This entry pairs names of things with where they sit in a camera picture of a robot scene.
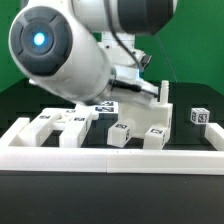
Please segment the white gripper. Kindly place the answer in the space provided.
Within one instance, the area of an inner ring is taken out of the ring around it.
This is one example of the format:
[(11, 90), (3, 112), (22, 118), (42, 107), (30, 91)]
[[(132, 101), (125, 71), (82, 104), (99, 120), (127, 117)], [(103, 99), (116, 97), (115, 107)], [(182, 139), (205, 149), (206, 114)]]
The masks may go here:
[(119, 103), (152, 108), (159, 96), (158, 88), (144, 81), (137, 68), (116, 65), (115, 75), (109, 81), (109, 86), (109, 98)]

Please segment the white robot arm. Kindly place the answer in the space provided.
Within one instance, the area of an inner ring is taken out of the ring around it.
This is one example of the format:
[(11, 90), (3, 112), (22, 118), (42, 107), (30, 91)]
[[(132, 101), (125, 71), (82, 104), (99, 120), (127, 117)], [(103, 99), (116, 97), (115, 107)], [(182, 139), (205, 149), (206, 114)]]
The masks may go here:
[(9, 32), (11, 56), (34, 84), (75, 104), (150, 107), (158, 88), (138, 74), (144, 53), (123, 34), (154, 35), (178, 0), (25, 0)]

